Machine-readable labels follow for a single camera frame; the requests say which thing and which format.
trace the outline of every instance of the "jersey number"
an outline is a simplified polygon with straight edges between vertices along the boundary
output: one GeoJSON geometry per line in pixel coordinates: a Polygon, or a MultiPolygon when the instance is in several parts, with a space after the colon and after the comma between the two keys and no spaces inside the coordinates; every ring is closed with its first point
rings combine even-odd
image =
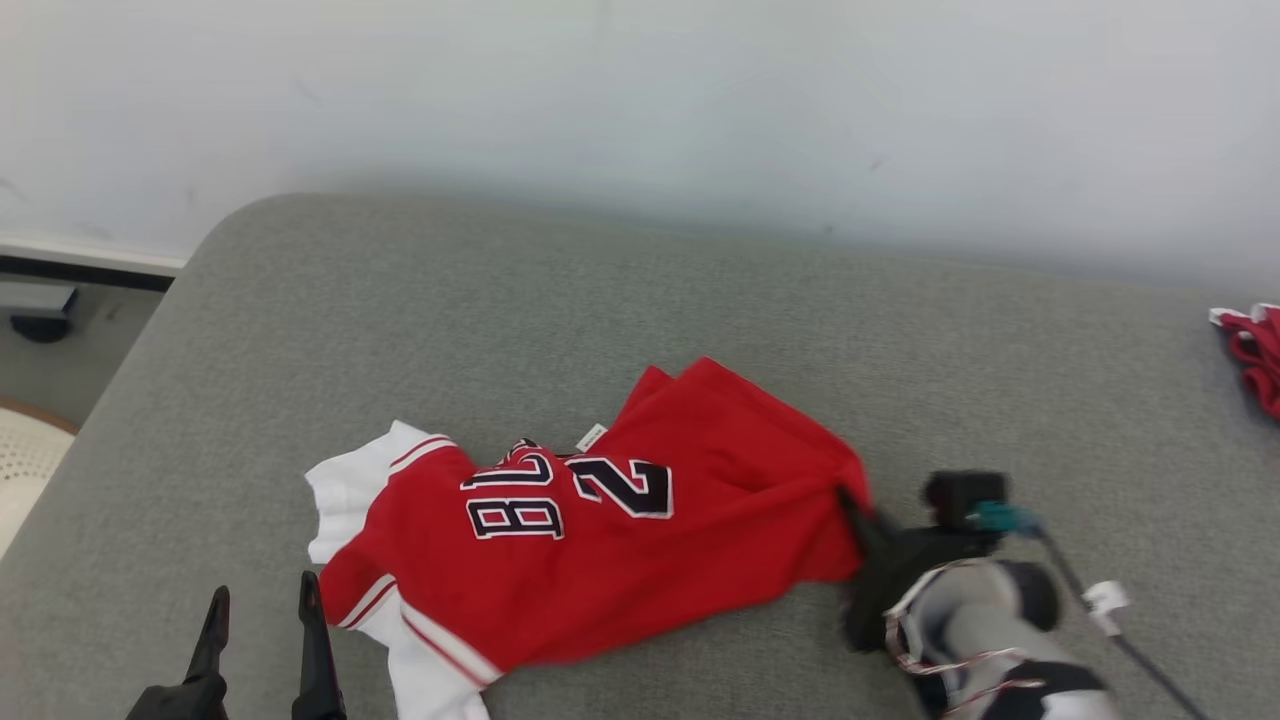
{"type": "Polygon", "coordinates": [[[632,518],[671,518],[671,468],[632,460],[627,474],[603,457],[573,457],[564,464],[573,470],[579,496],[600,502],[598,487],[632,518]]]}
{"type": "MultiPolygon", "coordinates": [[[[538,446],[521,441],[512,452],[527,447],[538,446]]],[[[511,461],[511,455],[507,455],[506,462],[511,461]]],[[[671,468],[632,460],[627,471],[623,471],[604,457],[573,457],[566,460],[564,465],[573,473],[579,497],[603,502],[603,492],[632,518],[666,520],[672,515],[671,468]]],[[[461,489],[545,486],[552,482],[553,475],[550,459],[540,452],[529,452],[515,468],[476,473],[462,483],[461,489]]],[[[468,500],[467,514],[480,539],[498,536],[564,537],[559,506],[547,497],[468,500]]]]}

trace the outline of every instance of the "white wall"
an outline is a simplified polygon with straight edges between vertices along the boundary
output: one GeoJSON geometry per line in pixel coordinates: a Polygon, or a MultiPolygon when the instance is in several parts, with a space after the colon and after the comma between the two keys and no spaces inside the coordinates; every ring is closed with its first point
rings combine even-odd
{"type": "Polygon", "coordinates": [[[0,177],[0,237],[178,259],[399,183],[1276,287],[1280,5],[3,0],[0,177]]]}

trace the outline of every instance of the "floor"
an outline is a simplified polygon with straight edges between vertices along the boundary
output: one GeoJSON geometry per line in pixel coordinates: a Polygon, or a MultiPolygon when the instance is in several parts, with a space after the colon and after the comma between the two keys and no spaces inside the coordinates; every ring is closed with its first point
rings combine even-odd
{"type": "MultiPolygon", "coordinates": [[[[6,274],[0,281],[55,282],[6,274]]],[[[164,295],[77,287],[72,332],[59,342],[38,345],[14,333],[8,318],[0,324],[0,397],[83,425],[164,295]]]]}

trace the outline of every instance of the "baseboard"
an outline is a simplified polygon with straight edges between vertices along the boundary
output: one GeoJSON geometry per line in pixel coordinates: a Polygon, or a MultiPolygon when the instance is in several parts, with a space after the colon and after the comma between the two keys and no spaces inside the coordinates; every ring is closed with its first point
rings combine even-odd
{"type": "Polygon", "coordinates": [[[187,264],[187,260],[182,258],[151,255],[134,250],[74,245],[33,237],[0,236],[0,256],[5,255],[165,278],[175,277],[187,264]]]}

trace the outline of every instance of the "black cable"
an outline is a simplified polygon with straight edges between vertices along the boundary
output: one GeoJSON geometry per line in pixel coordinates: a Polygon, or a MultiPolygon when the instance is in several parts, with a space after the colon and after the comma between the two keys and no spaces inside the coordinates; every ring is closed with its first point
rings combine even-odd
{"type": "MultiPolygon", "coordinates": [[[[1066,561],[1066,556],[1062,555],[1062,550],[1044,529],[1044,525],[1037,523],[1032,537],[1041,541],[1044,550],[1048,551],[1050,560],[1053,561],[1053,566],[1057,568],[1059,574],[1062,575],[1068,587],[1071,588],[1071,594],[1074,594],[1075,600],[1079,601],[1080,607],[1083,607],[1085,612],[1092,612],[1093,607],[1089,605],[1089,601],[1084,600],[1084,583],[1080,582],[1080,577],[1071,569],[1071,564],[1066,561]]],[[[1152,660],[1142,651],[1134,647],[1133,643],[1129,642],[1129,638],[1124,637],[1124,634],[1108,637],[1111,638],[1111,642],[1116,643],[1116,647],[1128,655],[1129,659],[1138,665],[1138,667],[1142,667],[1157,685],[1164,688],[1164,691],[1169,693],[1169,697],[1174,698],[1174,701],[1176,701],[1188,715],[1196,720],[1208,720],[1208,715],[1204,715],[1199,707],[1196,707],[1196,703],[1192,702],[1192,698],[1187,697],[1187,693],[1178,687],[1178,683],[1166,675],[1164,670],[1157,667],[1156,664],[1152,662],[1152,660]]]]}

